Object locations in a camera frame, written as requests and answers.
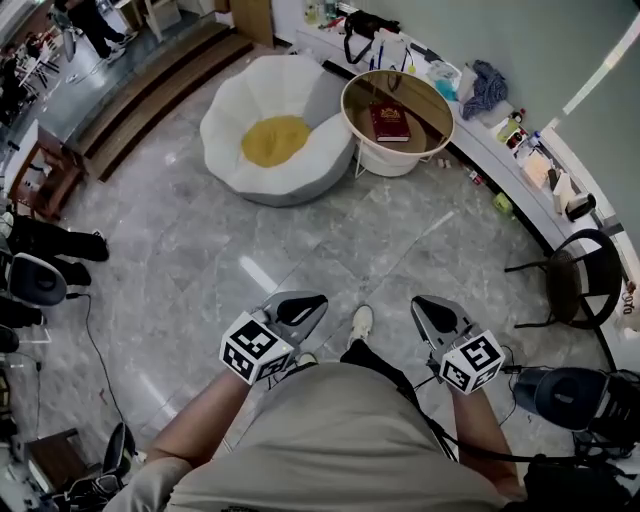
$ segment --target white sneaker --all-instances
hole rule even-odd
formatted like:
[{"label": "white sneaker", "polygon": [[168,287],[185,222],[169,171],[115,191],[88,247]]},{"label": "white sneaker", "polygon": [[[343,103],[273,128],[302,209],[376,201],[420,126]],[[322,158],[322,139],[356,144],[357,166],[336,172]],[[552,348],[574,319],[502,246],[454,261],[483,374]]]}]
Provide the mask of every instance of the white sneaker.
[{"label": "white sneaker", "polygon": [[117,43],[117,45],[118,45],[119,48],[124,48],[131,41],[133,41],[136,37],[138,37],[138,33],[137,32],[131,32],[131,34],[125,34],[124,35],[124,39],[122,41],[120,41],[119,43]]},{"label": "white sneaker", "polygon": [[102,231],[100,231],[99,229],[94,229],[93,233],[91,233],[92,235],[95,236],[99,236],[100,238],[102,238],[102,240],[104,241],[104,245],[107,248],[107,254],[109,253],[109,241],[107,240],[107,237],[104,236],[104,233]]},{"label": "white sneaker", "polygon": [[113,64],[115,61],[117,61],[120,57],[124,55],[124,52],[125,52],[124,48],[112,48],[111,53],[105,59],[107,61],[107,64]]},{"label": "white sneaker", "polygon": [[347,348],[351,347],[354,340],[362,340],[366,343],[372,327],[373,309],[366,304],[364,306],[360,306],[355,315],[353,315],[353,323],[351,326],[351,333],[349,334]]},{"label": "white sneaker", "polygon": [[305,364],[315,363],[318,364],[318,360],[316,356],[314,356],[311,352],[304,352],[298,356],[297,359],[298,366],[304,366]]}]

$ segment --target table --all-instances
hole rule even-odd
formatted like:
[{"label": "table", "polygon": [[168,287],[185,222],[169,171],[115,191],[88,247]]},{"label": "table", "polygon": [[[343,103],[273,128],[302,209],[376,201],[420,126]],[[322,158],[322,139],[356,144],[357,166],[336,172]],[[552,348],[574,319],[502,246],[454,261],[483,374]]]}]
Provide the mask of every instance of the table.
[{"label": "table", "polygon": [[[409,125],[407,142],[377,142],[369,106],[399,104]],[[380,176],[402,176],[420,159],[443,149],[454,131],[449,105],[431,85],[400,71],[369,71],[353,78],[342,92],[341,108],[358,138],[360,163]]]},{"label": "table", "polygon": [[[82,156],[67,148],[35,120],[5,168],[5,192],[12,201],[27,206],[49,221],[60,220],[60,211],[86,169]],[[48,176],[30,166],[51,167]]]}]

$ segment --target wire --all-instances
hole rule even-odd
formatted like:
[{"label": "wire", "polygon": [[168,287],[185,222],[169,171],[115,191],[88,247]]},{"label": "wire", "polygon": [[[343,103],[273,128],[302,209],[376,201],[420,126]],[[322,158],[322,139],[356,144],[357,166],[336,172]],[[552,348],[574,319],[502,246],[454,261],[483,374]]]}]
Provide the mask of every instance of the wire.
[{"label": "wire", "polygon": [[24,352],[14,352],[14,354],[31,359],[35,365],[36,372],[38,374],[38,391],[36,394],[36,432],[35,432],[35,438],[38,439],[38,430],[40,430],[40,388],[42,387],[40,371],[42,370],[42,363],[38,361],[35,357],[30,356],[29,354],[25,354]]},{"label": "wire", "polygon": [[513,407],[511,408],[511,411],[509,411],[509,414],[507,414],[507,416],[505,417],[505,419],[503,419],[500,423],[498,423],[499,427],[502,427],[502,425],[504,425],[506,423],[506,421],[511,418],[511,415],[516,412],[516,392],[513,390],[513,386],[511,385],[511,383],[513,382],[513,376],[515,375],[515,373],[512,373],[509,376],[509,389],[511,390],[511,397],[513,398]]},{"label": "wire", "polygon": [[422,386],[424,386],[425,384],[431,382],[433,379],[435,379],[437,377],[437,375],[432,375],[431,377],[429,377],[428,379],[423,380],[420,384],[418,384],[417,386],[415,386],[413,388],[414,391],[418,391],[418,389],[420,389]]},{"label": "wire", "polygon": [[93,345],[93,348],[96,350],[96,353],[98,354],[98,358],[100,359],[100,364],[102,365],[102,370],[104,371],[104,376],[107,379],[107,387],[109,388],[109,393],[111,394],[111,398],[113,399],[113,405],[115,406],[116,410],[118,411],[118,414],[120,415],[120,419],[122,420],[122,423],[126,423],[124,421],[124,415],[122,414],[122,411],[120,410],[120,407],[118,407],[118,401],[116,400],[116,395],[113,392],[113,388],[111,387],[111,380],[109,379],[109,373],[107,372],[107,365],[104,363],[104,359],[102,358],[102,354],[100,353],[100,350],[98,350],[98,346],[96,345],[96,342],[93,341],[93,336],[91,335],[91,329],[89,328],[89,315],[91,314],[91,303],[92,303],[92,299],[91,299],[91,295],[89,295],[88,293],[69,293],[67,294],[67,299],[77,299],[78,297],[87,297],[89,299],[89,307],[87,308],[87,316],[85,317],[85,325],[87,326],[87,334],[89,335],[89,339],[91,340],[91,344]]},{"label": "wire", "polygon": [[[515,360],[515,356],[513,355],[513,350],[511,350],[511,347],[507,347],[506,345],[500,345],[502,348],[506,348],[510,353],[511,353],[511,366],[515,366],[516,364],[516,360]],[[503,419],[500,423],[498,423],[499,427],[502,427],[502,425],[505,424],[505,422],[511,418],[511,415],[516,412],[516,393],[513,390],[513,386],[512,386],[512,382],[513,382],[513,376],[515,374],[512,373],[511,376],[509,377],[509,389],[511,390],[511,397],[513,398],[513,407],[511,408],[511,411],[509,412],[509,414],[507,414],[507,416],[505,417],[505,419]]]}]

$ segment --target gray tile floor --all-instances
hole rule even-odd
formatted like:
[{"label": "gray tile floor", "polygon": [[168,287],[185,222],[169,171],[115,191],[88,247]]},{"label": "gray tile floor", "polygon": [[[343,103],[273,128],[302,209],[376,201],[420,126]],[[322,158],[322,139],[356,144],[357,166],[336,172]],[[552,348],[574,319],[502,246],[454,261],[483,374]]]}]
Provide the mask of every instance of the gray tile floor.
[{"label": "gray tile floor", "polygon": [[[517,321],[546,318],[544,286],[535,270],[505,275],[503,268],[541,251],[455,159],[452,169],[420,164],[397,179],[365,174],[355,181],[349,173],[318,200],[288,209],[249,203],[221,186],[204,165],[199,121],[221,81],[266,51],[255,50],[199,89],[107,184],[87,184],[65,211],[64,226],[100,228],[110,240],[111,259],[89,263],[90,326],[140,447],[222,370],[219,340],[230,323],[275,290],[311,289],[329,298],[304,345],[321,360],[340,356],[352,312],[371,304],[371,346],[413,383],[430,375],[409,312],[410,299],[421,293],[459,301],[518,364],[605,366],[592,333],[513,329]],[[97,461],[118,416],[87,337],[86,311],[85,299],[51,309],[52,343],[25,350],[44,362],[37,434],[78,427],[87,457]],[[22,436],[33,438],[37,381],[28,361],[10,381]],[[229,448],[264,391],[261,384],[250,393],[227,436]],[[507,377],[487,392],[504,418],[513,403]],[[447,389],[434,381],[419,397],[453,431]],[[571,450],[568,432],[519,409],[504,430],[518,453]]]}]

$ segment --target round side table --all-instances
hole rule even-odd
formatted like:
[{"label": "round side table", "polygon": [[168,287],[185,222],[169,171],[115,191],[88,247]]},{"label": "round side table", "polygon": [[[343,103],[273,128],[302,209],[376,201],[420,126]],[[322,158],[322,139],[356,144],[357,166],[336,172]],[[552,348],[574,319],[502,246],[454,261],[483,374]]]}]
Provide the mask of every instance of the round side table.
[{"label": "round side table", "polygon": [[[377,142],[370,106],[393,104],[404,111],[409,131],[406,142]],[[393,70],[369,71],[353,78],[342,91],[341,109],[358,139],[358,167],[380,176],[410,172],[417,163],[442,150],[455,127],[444,97],[427,82]]]}]

